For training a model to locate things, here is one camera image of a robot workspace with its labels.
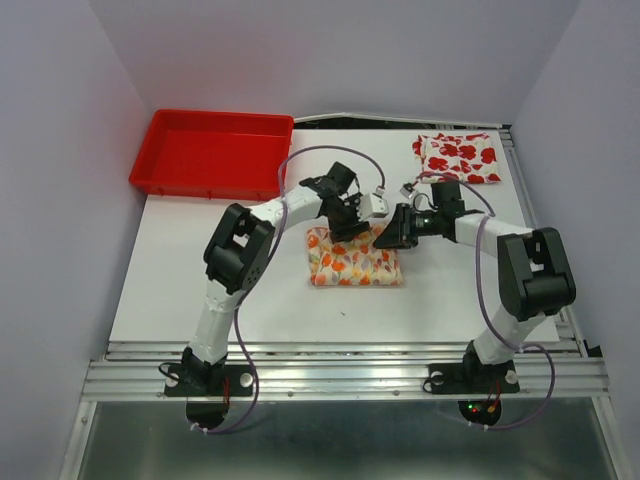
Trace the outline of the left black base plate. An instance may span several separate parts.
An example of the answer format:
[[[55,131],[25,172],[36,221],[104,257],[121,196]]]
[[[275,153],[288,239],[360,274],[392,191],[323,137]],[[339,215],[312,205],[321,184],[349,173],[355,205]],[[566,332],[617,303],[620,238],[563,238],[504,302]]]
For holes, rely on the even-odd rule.
[[[158,366],[165,379],[164,395],[167,397],[241,397],[254,394],[253,374],[248,365],[215,367],[206,379],[189,374],[180,363],[163,362]]]

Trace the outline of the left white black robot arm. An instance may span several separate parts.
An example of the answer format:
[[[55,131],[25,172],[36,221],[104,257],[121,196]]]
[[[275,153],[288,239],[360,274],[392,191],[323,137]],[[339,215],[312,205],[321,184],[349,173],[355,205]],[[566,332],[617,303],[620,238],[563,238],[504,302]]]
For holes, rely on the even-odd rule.
[[[229,333],[245,295],[265,273],[276,238],[302,222],[324,217],[330,232],[350,240],[369,227],[361,212],[363,195],[349,195],[357,175],[336,162],[321,176],[301,180],[265,203],[224,211],[204,254],[207,290],[195,333],[184,349],[177,381],[202,394],[223,383]]]

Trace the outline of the orange floral print skirt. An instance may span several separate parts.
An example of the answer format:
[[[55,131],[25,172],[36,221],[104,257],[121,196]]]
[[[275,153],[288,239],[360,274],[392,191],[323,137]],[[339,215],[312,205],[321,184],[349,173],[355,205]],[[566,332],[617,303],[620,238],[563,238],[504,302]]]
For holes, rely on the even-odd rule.
[[[327,227],[306,232],[310,283],[313,286],[402,286],[404,278],[396,250],[380,250],[373,243],[385,223],[347,242],[334,242]]]

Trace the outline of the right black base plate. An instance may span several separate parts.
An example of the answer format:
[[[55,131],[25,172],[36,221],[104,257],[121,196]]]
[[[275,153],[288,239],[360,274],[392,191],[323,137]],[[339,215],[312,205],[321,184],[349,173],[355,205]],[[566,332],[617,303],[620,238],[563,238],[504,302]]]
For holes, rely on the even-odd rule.
[[[434,395],[482,395],[490,392],[515,394],[520,391],[512,361],[498,365],[465,366],[459,363],[432,363],[422,390]]]

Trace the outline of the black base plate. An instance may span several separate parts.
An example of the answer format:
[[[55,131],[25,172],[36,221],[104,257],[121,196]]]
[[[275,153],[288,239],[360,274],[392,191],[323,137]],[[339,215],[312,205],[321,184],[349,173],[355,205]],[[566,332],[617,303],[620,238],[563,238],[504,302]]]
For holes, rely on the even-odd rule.
[[[167,397],[241,397],[254,394],[253,374],[248,365],[215,367],[206,379],[189,374],[180,363],[163,362],[158,366],[165,379],[164,395]]]
[[[465,366],[459,363],[432,363],[422,390],[434,395],[482,395],[490,392],[515,394],[520,391],[512,361],[498,365]]]

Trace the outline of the red plastic tray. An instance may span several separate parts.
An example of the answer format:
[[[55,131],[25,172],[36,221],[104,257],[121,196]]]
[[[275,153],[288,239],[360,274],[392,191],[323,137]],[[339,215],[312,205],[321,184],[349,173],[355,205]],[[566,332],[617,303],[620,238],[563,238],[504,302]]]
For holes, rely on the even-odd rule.
[[[293,126],[286,115],[158,110],[129,181],[148,195],[270,200]]]

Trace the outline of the aluminium frame rails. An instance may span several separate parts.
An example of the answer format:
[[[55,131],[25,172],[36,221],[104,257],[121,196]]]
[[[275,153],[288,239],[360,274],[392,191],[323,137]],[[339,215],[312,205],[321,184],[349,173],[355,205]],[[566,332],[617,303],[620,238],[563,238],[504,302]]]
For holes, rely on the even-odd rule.
[[[386,290],[347,295],[330,289],[328,319],[316,315],[324,293],[309,285],[299,262],[298,233],[283,240],[272,277],[300,301],[305,319],[275,306],[265,289],[240,313],[246,347],[232,345],[230,360],[252,359],[260,394],[239,428],[212,437],[190,431],[184,400],[164,394],[158,365],[176,360],[192,334],[204,296],[201,254],[225,202],[151,195],[146,199],[120,302],[105,353],[86,374],[61,477],[64,479],[211,479],[283,474],[268,447],[277,427],[266,411],[289,406],[318,410],[334,403],[363,412],[369,406],[417,404],[422,412],[400,432],[416,437],[413,460],[394,457],[386,475],[440,478],[446,459],[428,460],[429,448],[496,445],[452,461],[458,478],[631,479],[610,398],[602,357],[590,352],[574,312],[564,308],[533,333],[542,351],[516,358],[521,390],[507,398],[506,419],[529,414],[544,397],[550,404],[525,426],[498,434],[467,427],[451,399],[430,396],[422,382],[432,363],[461,359],[483,329],[475,301],[470,252],[438,244],[431,256],[412,256],[403,309],[391,316]]]

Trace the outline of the red poppy print skirt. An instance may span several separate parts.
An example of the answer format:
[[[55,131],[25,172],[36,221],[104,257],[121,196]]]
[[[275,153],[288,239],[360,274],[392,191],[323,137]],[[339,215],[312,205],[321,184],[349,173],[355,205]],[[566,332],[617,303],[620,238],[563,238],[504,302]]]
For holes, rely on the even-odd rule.
[[[422,174],[421,183],[444,182],[450,178],[469,184],[502,181],[496,147],[487,133],[420,134],[412,143],[412,151]]]

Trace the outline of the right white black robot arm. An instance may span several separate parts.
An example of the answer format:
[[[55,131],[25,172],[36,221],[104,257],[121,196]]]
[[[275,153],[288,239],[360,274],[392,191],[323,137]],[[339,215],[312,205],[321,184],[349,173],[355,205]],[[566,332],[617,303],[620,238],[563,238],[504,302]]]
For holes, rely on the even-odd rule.
[[[499,308],[490,315],[483,289],[476,289],[485,330],[468,344],[459,362],[429,365],[423,389],[434,395],[517,393],[516,353],[531,347],[529,335],[546,318],[575,301],[575,281],[557,229],[507,224],[496,220],[491,207],[469,209],[461,186],[447,175],[432,184],[429,208],[398,204],[374,245],[385,250],[411,249],[422,237],[441,236],[470,246],[477,283],[482,281],[482,255],[496,259]]]

